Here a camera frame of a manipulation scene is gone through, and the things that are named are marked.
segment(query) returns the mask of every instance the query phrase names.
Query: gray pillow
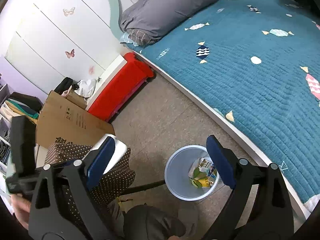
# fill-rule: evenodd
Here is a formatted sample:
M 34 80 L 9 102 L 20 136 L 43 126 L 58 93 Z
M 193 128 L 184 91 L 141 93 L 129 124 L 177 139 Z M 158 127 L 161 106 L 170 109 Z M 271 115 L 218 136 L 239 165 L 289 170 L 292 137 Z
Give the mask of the gray pillow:
M 139 0 L 124 11 L 120 28 L 141 46 L 159 41 L 189 16 L 218 0 Z

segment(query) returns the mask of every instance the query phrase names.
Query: blue quilt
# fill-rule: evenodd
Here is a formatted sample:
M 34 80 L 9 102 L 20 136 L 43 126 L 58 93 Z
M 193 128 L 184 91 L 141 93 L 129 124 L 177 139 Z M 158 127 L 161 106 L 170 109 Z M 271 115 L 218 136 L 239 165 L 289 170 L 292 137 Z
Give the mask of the blue quilt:
M 130 48 L 220 112 L 306 203 L 320 193 L 320 20 L 290 0 L 220 0 Z

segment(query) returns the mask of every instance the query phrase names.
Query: red cloth cover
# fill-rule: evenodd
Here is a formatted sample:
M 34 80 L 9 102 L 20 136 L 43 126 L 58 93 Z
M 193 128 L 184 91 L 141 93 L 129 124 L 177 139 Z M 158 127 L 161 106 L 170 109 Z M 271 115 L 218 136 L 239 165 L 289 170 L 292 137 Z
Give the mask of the red cloth cover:
M 101 120 L 109 120 L 125 101 L 148 77 L 153 77 L 150 67 L 136 59 L 133 52 L 124 55 L 127 61 L 100 93 L 88 112 Z

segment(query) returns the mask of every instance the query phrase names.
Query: tiled floor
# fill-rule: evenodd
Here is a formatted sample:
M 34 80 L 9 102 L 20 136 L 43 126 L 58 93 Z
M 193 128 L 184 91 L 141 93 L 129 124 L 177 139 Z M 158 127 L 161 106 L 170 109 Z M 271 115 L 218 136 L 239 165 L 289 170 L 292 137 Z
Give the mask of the tiled floor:
M 134 186 L 164 179 L 166 162 L 176 150 L 192 144 L 205 146 L 211 134 L 223 147 L 233 150 L 237 157 L 255 163 L 206 113 L 159 74 L 132 99 L 112 124 L 118 139 L 132 149 L 129 165 L 136 172 Z M 252 188 L 238 225 L 246 223 L 256 189 Z M 197 202 L 200 218 L 195 240 L 200 239 L 216 219 L 230 193 L 230 188 L 220 183 L 211 195 Z M 126 197 L 134 199 L 135 204 L 147 203 L 175 216 L 180 201 L 165 185 Z

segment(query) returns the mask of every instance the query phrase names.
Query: brown polka dot cloth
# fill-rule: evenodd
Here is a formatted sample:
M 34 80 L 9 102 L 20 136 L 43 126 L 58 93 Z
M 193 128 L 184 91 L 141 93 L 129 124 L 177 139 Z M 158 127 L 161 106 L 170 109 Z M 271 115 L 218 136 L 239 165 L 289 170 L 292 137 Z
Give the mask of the brown polka dot cloth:
M 53 143 L 49 149 L 44 164 L 62 163 L 65 161 L 82 159 L 92 148 L 86 145 L 73 145 Z M 102 176 L 97 187 L 90 191 L 91 198 L 96 202 L 102 214 L 108 211 L 107 205 L 126 190 L 134 181 L 135 172 L 129 168 L 129 157 L 131 149 L 128 148 L 119 162 L 106 174 Z M 71 221 L 82 227 L 84 224 L 68 185 L 62 186 L 62 191 L 70 211 Z

